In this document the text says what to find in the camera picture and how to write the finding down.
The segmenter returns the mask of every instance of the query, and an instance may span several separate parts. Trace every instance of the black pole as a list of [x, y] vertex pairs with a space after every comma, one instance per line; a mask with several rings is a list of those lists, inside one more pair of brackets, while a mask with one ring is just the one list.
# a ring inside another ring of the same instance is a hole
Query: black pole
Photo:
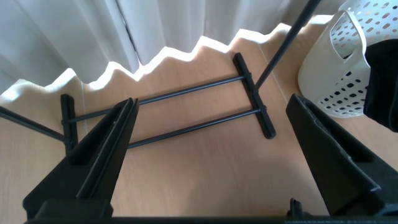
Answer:
[[[203, 84], [203, 85], [198, 85], [198, 86], [194, 86], [194, 87], [191, 87], [191, 88], [186, 88], [184, 90], [174, 91], [174, 92], [171, 92], [171, 93], [166, 93], [166, 94], [163, 94], [163, 95], [160, 95], [160, 96], [151, 97], [151, 98], [148, 98], [148, 99], [140, 101], [139, 104], [140, 105], [144, 105], [144, 104], [147, 104], [147, 103], [152, 103], [152, 102], [155, 102], [155, 101], [164, 100], [164, 99], [175, 97], [175, 96], [180, 96], [180, 95], [191, 93], [191, 92], [194, 92], [194, 91], [204, 90], [205, 88], [210, 88], [210, 87], [213, 87], [213, 86], [218, 86], [218, 85], [222, 85], [222, 84], [226, 84], [226, 83], [242, 80], [243, 78], [244, 78], [244, 76], [225, 78], [223, 80], [219, 80], [219, 81], [215, 81], [215, 82], [211, 82], [211, 83], [207, 83], [207, 84]], [[82, 120], [89, 119], [89, 118], [94, 118], [96, 116], [105, 115], [105, 114], [109, 113], [110, 111], [111, 111], [111, 109], [106, 109], [106, 110], [101, 110], [101, 111], [97, 111], [97, 112], [93, 112], [93, 113], [88, 113], [88, 114], [85, 114], [85, 115], [77, 116], [76, 118], [73, 118], [73, 119], [69, 119], [68, 122], [69, 123], [73, 123], [73, 122], [82, 121]]]
[[282, 58], [283, 54], [286, 52], [290, 44], [296, 38], [300, 29], [310, 19], [312, 13], [317, 8], [320, 1], [321, 0], [309, 0], [308, 3], [305, 5], [303, 11], [300, 13], [297, 20], [294, 22], [292, 28], [290, 28], [289, 32], [287, 33], [286, 38], [283, 41], [282, 45], [280, 45], [278, 51], [271, 59], [271, 61], [268, 63], [266, 69], [264, 70], [259, 80], [257, 81], [256, 86], [254, 87], [254, 92], [259, 91], [261, 85], [265, 82], [271, 71], [278, 64], [280, 58]]
[[185, 133], [188, 133], [188, 132], [191, 132], [191, 131], [196, 131], [196, 130], [199, 130], [199, 129], [202, 129], [202, 128], [207, 128], [207, 127], [215, 125], [215, 124], [220, 124], [220, 123], [223, 123], [225, 121], [231, 121], [231, 120], [236, 119], [236, 118], [241, 118], [243, 116], [247, 116], [247, 115], [255, 114], [255, 113], [259, 113], [259, 112], [260, 112], [259, 109], [248, 110], [248, 111], [236, 113], [236, 114], [233, 114], [233, 115], [229, 115], [229, 116], [226, 116], [224, 118], [214, 119], [213, 121], [207, 121], [207, 122], [204, 122], [202, 124], [196, 124], [196, 125], [193, 125], [193, 126], [190, 126], [190, 127], [187, 127], [187, 128], [183, 128], [183, 129], [179, 129], [179, 130], [176, 130], [176, 131], [172, 131], [170, 133], [165, 133], [165, 134], [161, 134], [161, 135], [158, 135], [158, 136], [155, 136], [155, 137], [151, 137], [151, 138], [147, 138], [147, 139], [143, 139], [143, 140], [140, 140], [140, 141], [136, 141], [136, 142], [130, 143], [129, 146], [128, 146], [128, 149], [131, 149], [131, 148], [134, 148], [134, 147], [137, 147], [137, 146], [142, 146], [142, 145], [145, 145], [145, 144], [149, 144], [149, 143], [152, 143], [152, 142], [160, 141], [160, 140], [163, 140], [163, 139], [171, 138], [171, 137], [178, 136], [180, 134], [185, 134]]
[[34, 131], [45, 134], [46, 136], [49, 136], [51, 138], [55, 138], [61, 142], [65, 142], [65, 140], [66, 140], [64, 135], [62, 135], [46, 126], [36, 123], [35, 121], [27, 119], [24, 116], [21, 116], [19, 114], [16, 114], [16, 113], [10, 111], [10, 110], [7, 110], [2, 106], [0, 106], [0, 117], [5, 118], [14, 123], [20, 124], [22, 126], [25, 126], [27, 128], [30, 128]]

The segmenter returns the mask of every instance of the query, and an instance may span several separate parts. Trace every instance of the wooden floor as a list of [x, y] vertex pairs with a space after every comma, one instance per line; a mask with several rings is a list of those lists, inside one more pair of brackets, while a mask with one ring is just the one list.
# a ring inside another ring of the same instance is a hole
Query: wooden floor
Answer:
[[[260, 89], [277, 136], [267, 140], [254, 115], [201, 129], [127, 152], [112, 205], [115, 216], [285, 215], [294, 197], [314, 215], [327, 210], [285, 114], [292, 93], [300, 93], [297, 72], [323, 27], [307, 27]], [[227, 54], [204, 47], [191, 62], [166, 58], [139, 82], [115, 71], [101, 90], [77, 77], [47, 93], [27, 86], [3, 106], [62, 132], [59, 97], [75, 98], [77, 114], [113, 106], [127, 97], [147, 98], [236, 75], [231, 61], [241, 52], [253, 78], [259, 75], [285, 37], [276, 33], [259, 45], [239, 39]], [[240, 82], [142, 105], [132, 141], [248, 110]], [[78, 123], [82, 138], [100, 118]], [[367, 117], [338, 122], [398, 169], [397, 134]], [[0, 120], [0, 220], [22, 223], [22, 199], [65, 155], [63, 144]]]

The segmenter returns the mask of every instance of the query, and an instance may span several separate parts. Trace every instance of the curtain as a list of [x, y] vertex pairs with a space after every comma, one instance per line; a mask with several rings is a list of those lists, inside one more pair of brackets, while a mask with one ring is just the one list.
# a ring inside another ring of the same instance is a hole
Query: curtain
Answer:
[[[323, 0], [333, 14], [343, 0]], [[270, 33], [307, 0], [0, 1], [0, 93], [18, 79], [51, 84], [67, 68], [97, 80], [108, 62], [134, 73], [164, 47], [191, 52], [204, 35], [229, 44], [239, 29]]]

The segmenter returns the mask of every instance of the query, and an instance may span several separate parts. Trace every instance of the white plastic basket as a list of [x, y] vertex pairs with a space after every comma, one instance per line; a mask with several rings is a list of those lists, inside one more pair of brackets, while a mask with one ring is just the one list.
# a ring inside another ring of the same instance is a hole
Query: white plastic basket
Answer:
[[304, 97], [330, 116], [362, 115], [370, 76], [366, 46], [398, 38], [397, 5], [397, 0], [344, 3], [299, 71]]

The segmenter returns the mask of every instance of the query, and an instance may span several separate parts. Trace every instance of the vertical pole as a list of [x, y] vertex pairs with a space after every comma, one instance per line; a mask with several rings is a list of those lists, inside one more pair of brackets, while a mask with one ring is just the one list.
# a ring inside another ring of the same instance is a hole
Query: vertical pole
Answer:
[[312, 13], [317, 8], [320, 1], [321, 0], [309, 0], [308, 3], [305, 5], [303, 11], [300, 13], [297, 20], [294, 22], [292, 28], [290, 28], [289, 32], [287, 33], [286, 38], [283, 41], [282, 45], [280, 45], [278, 51], [276, 52], [274, 57], [271, 59], [271, 61], [268, 63], [266, 69], [264, 70], [264, 72], [260, 76], [259, 80], [257, 81], [256, 86], [254, 87], [254, 92], [259, 91], [261, 85], [265, 82], [265, 80], [267, 79], [267, 77], [269, 76], [271, 71], [278, 64], [280, 58], [282, 58], [283, 54], [286, 52], [286, 50], [289, 48], [290, 44], [296, 38], [300, 29], [310, 19]]
[[76, 123], [69, 123], [68, 120], [75, 118], [75, 101], [68, 94], [61, 95], [62, 126], [65, 135], [65, 151], [68, 154], [77, 144]]

